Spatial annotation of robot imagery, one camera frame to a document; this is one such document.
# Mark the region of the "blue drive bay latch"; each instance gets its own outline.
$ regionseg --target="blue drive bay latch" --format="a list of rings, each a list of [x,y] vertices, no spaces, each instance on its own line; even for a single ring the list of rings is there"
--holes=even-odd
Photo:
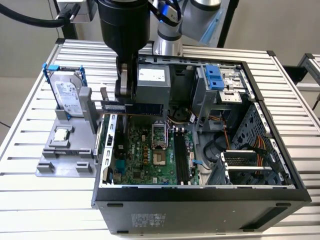
[[[205,65],[205,76],[211,90],[223,90],[225,88],[224,80],[217,65]]]

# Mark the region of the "power supply label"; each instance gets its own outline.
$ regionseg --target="power supply label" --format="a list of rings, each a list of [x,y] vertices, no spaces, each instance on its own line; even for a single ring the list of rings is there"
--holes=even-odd
[[[160,228],[166,220],[166,213],[132,213],[132,226],[135,228]]]
[[[165,70],[164,69],[149,69],[141,68],[139,70],[140,81],[156,81],[165,82]]]

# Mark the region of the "slotted metal tabletop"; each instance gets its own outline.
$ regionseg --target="slotted metal tabletop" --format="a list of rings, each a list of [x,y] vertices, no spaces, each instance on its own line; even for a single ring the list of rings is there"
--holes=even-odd
[[[148,44],[144,54],[152,53]],[[266,51],[184,46],[185,57],[246,61],[312,203],[263,233],[170,234],[133,239],[320,239],[320,123],[278,59]],[[100,87],[114,98],[116,54],[102,42],[66,40],[47,63],[83,65],[93,100]],[[94,178],[36,177],[34,172],[56,117],[56,103],[41,73],[0,147],[0,239],[119,239],[91,208]]]

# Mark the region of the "metal case frame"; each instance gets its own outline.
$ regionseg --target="metal case frame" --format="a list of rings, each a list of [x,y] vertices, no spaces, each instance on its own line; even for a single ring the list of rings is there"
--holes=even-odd
[[[198,62],[197,58],[192,57],[184,57],[183,60]],[[245,61],[219,59],[201,59],[199,62],[205,61],[242,66],[254,92],[254,101],[260,105],[270,135],[282,153],[295,188],[228,188],[225,185],[223,188],[210,186],[198,189],[168,186],[100,188],[101,171],[98,170],[92,204],[99,207],[112,234],[261,232],[311,202],[248,64]],[[157,227],[139,224],[155,216],[160,219]]]

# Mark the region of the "motherboard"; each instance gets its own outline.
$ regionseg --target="motherboard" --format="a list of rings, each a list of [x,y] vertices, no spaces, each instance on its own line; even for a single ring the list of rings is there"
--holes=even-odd
[[[180,185],[183,183],[179,172],[183,169],[187,178],[185,184],[198,185],[197,166],[192,163],[195,158],[192,134],[184,132],[182,143],[175,142],[174,134],[173,129],[162,123],[131,127],[126,158],[117,159],[115,163],[114,184]],[[175,147],[185,153],[185,158],[178,155],[183,163],[177,164]]]

